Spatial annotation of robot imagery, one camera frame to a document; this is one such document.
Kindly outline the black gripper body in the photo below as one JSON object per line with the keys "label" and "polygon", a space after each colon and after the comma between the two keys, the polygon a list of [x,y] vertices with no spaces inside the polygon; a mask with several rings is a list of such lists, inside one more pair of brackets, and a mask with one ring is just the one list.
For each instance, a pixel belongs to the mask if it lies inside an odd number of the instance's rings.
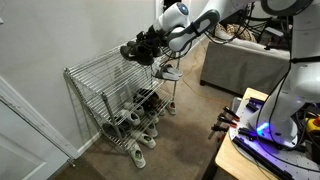
{"label": "black gripper body", "polygon": [[150,26],[147,32],[141,31],[136,35],[137,41],[143,41],[151,46],[165,46],[166,45],[166,32],[163,30],[155,30]]}

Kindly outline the round grey robot base plate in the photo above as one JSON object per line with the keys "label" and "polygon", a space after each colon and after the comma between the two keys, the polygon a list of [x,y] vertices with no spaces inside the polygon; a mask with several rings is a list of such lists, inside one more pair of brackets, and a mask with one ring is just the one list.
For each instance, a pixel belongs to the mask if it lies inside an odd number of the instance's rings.
{"label": "round grey robot base plate", "polygon": [[[253,112],[246,107],[248,102],[248,100],[244,100],[235,106],[240,122],[237,123],[236,128],[229,130],[231,141],[235,137],[242,138],[247,145],[259,154],[266,157],[281,170],[290,173],[294,180],[320,180],[319,165],[308,159],[305,152],[288,150],[287,146],[277,144],[277,136],[270,137],[269,130],[272,126],[269,122],[264,122],[258,126],[250,124],[249,118],[253,115]],[[272,173],[235,143],[233,144],[243,156],[256,163],[258,167]]]}

